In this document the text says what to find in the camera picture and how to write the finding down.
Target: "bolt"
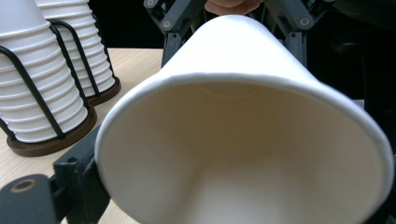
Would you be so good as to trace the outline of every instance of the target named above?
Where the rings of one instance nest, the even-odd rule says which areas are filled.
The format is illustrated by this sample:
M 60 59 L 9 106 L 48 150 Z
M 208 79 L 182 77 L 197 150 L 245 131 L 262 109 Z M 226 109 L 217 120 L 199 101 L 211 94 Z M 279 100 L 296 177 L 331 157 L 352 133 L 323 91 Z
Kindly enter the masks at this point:
M 303 26 L 307 26 L 309 24 L 309 19 L 308 18 L 302 18 L 300 20 L 300 24 Z
M 171 22 L 170 21 L 165 21 L 163 23 L 163 27 L 168 28 L 169 26 L 171 26 Z

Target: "table surface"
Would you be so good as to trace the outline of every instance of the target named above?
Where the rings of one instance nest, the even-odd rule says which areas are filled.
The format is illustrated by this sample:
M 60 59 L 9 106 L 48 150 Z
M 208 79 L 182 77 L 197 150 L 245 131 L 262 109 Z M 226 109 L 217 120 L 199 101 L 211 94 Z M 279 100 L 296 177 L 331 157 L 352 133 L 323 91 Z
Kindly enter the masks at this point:
M 162 49 L 109 49 L 114 74 L 120 79 L 120 92 L 107 102 L 95 107 L 96 126 L 104 119 L 109 109 L 131 88 L 156 74 L 161 68 Z M 47 156 L 26 158 L 15 154 L 7 145 L 7 136 L 0 130 L 0 188 L 25 175 L 54 174 L 52 164 L 70 147 Z M 113 202 L 99 223 L 137 223 L 125 215 Z

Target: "round wooden base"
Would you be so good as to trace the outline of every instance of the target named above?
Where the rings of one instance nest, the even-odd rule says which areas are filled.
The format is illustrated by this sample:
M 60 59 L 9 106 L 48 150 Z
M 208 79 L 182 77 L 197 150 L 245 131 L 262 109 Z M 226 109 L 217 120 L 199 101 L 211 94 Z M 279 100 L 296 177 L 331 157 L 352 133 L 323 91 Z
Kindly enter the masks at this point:
M 11 149 L 23 157 L 44 156 L 62 150 L 76 143 L 91 131 L 96 123 L 96 112 L 93 106 L 88 109 L 87 118 L 77 128 L 65 134 L 65 138 L 53 138 L 39 143 L 23 143 L 18 140 L 7 139 Z

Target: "paper cup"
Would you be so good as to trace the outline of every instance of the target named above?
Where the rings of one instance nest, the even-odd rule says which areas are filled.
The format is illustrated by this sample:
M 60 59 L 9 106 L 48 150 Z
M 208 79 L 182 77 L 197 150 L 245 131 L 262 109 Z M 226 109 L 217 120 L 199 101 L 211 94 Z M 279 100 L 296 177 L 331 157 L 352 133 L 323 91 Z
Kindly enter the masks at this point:
M 106 192 L 140 223 L 366 223 L 394 156 L 378 124 L 261 23 L 206 22 L 107 113 Z
M 45 101 L 50 101 L 58 94 L 66 94 L 73 87 L 75 87 L 74 79 L 68 78 L 57 86 L 40 91 L 40 94 Z M 0 110 L 20 108 L 26 105 L 30 105 L 31 103 L 34 102 L 35 102 L 35 97 L 30 92 L 22 92 L 20 94 L 9 95 L 9 96 L 0 96 Z
M 70 69 L 66 66 L 63 66 L 59 73 L 56 73 L 55 77 L 52 77 L 49 80 L 53 80 L 52 82 L 48 82 L 46 78 L 38 78 L 34 81 L 35 86 L 39 91 L 50 91 L 49 94 L 57 93 L 53 88 L 59 86 L 60 84 L 66 82 L 67 79 L 72 78 L 70 76 Z M 13 95 L 21 95 L 25 93 L 31 93 L 23 80 L 16 80 L 14 82 L 8 82 L 7 84 L 0 83 L 0 96 L 13 96 Z
M 88 115 L 88 111 L 85 107 L 77 111 L 78 113 L 71 117 L 69 122 L 60 123 L 61 130 L 64 133 L 71 131 L 76 128 Z M 25 143 L 35 143 L 35 142 L 43 142 L 46 140 L 50 140 L 57 136 L 56 132 L 53 130 L 51 126 L 29 130 L 29 131 L 18 131 L 13 130 L 15 133 L 15 137 Z
M 35 32 L 48 24 L 33 0 L 2 0 L 0 12 L 0 39 Z
M 79 97 L 77 88 L 71 89 L 66 94 L 59 94 L 56 98 L 51 98 L 46 102 L 49 110 L 52 113 L 56 113 L 61 109 L 65 109 L 66 105 L 73 104 Z M 37 102 L 33 102 L 29 105 L 12 107 L 12 108 L 1 108 L 0 112 L 2 117 L 5 119 L 32 119 L 43 115 L 43 111 L 39 107 Z
M 96 82 L 96 84 L 97 84 L 99 92 L 103 92 L 103 91 L 110 89 L 114 85 L 115 82 L 116 82 L 116 80 L 113 77 L 109 77 L 105 80 L 101 80 L 100 82 Z M 82 89 L 84 90 L 84 93 L 87 97 L 95 95 L 95 92 L 94 92 L 92 86 L 86 86 L 86 87 L 83 87 Z
M 50 30 L 50 23 L 46 21 L 41 27 L 28 34 L 0 37 L 0 45 L 13 51 L 34 48 L 39 43 L 53 38 L 55 34 Z
M 47 20 L 60 19 L 92 13 L 87 2 L 78 1 L 75 4 L 41 5 L 39 8 Z
M 55 41 L 56 37 L 52 37 L 48 42 L 40 43 L 28 49 L 13 50 L 13 53 L 19 58 L 22 64 L 38 63 L 42 58 L 47 57 L 59 48 L 58 42 Z M 5 55 L 0 55 L 0 67 L 9 68 L 14 66 L 12 62 Z
M 59 78 L 54 74 L 59 71 L 62 67 L 66 67 L 66 59 L 61 53 L 61 49 L 59 49 L 56 56 L 52 56 L 49 60 L 39 63 L 31 63 L 30 65 L 25 65 L 25 69 L 32 80 L 38 78 Z M 22 81 L 20 73 L 15 69 L 11 68 L 7 71 L 0 71 L 0 76 L 2 77 L 2 83 L 7 85 L 8 83 L 19 83 Z

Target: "stack of paper cups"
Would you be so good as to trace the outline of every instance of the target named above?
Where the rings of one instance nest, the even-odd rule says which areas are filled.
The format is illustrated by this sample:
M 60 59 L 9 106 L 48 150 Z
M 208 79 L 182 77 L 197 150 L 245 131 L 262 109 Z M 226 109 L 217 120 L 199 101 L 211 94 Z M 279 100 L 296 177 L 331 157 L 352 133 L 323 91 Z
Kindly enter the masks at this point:
M 111 88 L 115 84 L 110 63 L 101 43 L 99 30 L 95 26 L 95 19 L 88 6 L 88 0 L 35 0 L 44 17 L 49 20 L 64 21 L 71 25 L 78 34 L 79 41 L 84 49 L 85 56 L 92 70 L 92 74 L 99 92 Z M 87 70 L 80 58 L 78 48 L 71 33 L 59 29 L 69 56 L 78 74 L 85 95 L 93 96 L 95 92 L 89 80 Z
M 84 121 L 88 111 L 50 23 L 34 0 L 0 0 L 0 6 L 0 46 L 17 55 L 62 131 L 71 131 Z M 16 67 L 1 53 L 0 114 L 23 143 L 57 136 Z

